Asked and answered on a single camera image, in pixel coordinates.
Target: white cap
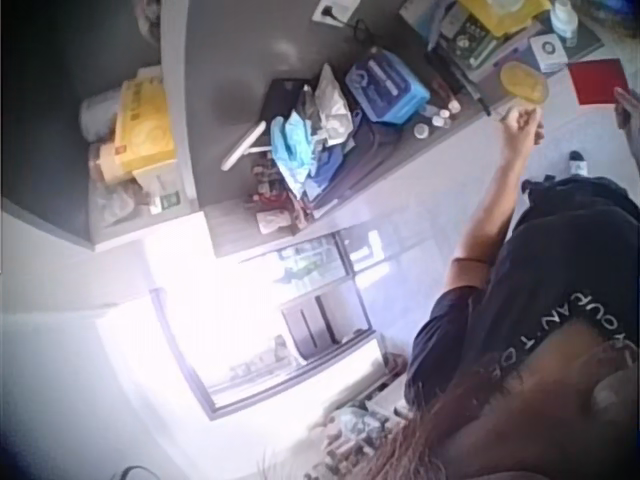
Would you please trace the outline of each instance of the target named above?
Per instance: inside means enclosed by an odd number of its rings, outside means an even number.
[[[449,105],[447,106],[449,107],[449,111],[454,115],[456,113],[460,113],[460,111],[462,110],[462,106],[460,106],[460,102],[458,102],[457,100],[451,100],[449,102]]]
[[[556,21],[559,20],[570,25],[577,23],[576,12],[573,11],[573,6],[569,0],[556,0],[552,13]]]
[[[420,140],[429,136],[429,126],[424,123],[416,123],[413,127],[413,134]]]
[[[440,115],[436,115],[431,119],[431,123],[433,123],[436,127],[443,127],[444,118],[442,118]]]

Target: cardboard box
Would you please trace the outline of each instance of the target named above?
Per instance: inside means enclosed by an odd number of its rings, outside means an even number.
[[[120,169],[133,172],[175,158],[162,78],[127,80],[122,85],[115,133],[115,159]]]

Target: white container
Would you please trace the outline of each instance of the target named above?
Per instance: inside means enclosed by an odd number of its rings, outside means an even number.
[[[567,47],[578,43],[578,15],[569,0],[556,0],[551,9],[551,26]]]
[[[488,0],[488,2],[496,13],[503,15],[520,9],[524,0]]]

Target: yellow container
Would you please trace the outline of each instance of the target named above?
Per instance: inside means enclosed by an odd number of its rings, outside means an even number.
[[[509,62],[502,67],[500,81],[511,95],[536,105],[542,105],[549,97],[545,76],[520,62]]]
[[[123,172],[175,161],[167,96],[158,77],[122,84],[116,121],[115,159]]]
[[[488,0],[459,1],[496,37],[526,27],[533,17],[551,9],[549,0],[524,0],[517,10],[501,14]]]

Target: clear plastic bag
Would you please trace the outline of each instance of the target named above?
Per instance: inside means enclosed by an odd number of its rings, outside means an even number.
[[[353,122],[347,101],[329,64],[322,67],[320,81],[316,89],[316,105],[320,111],[327,145],[337,145],[344,142],[353,130]]]

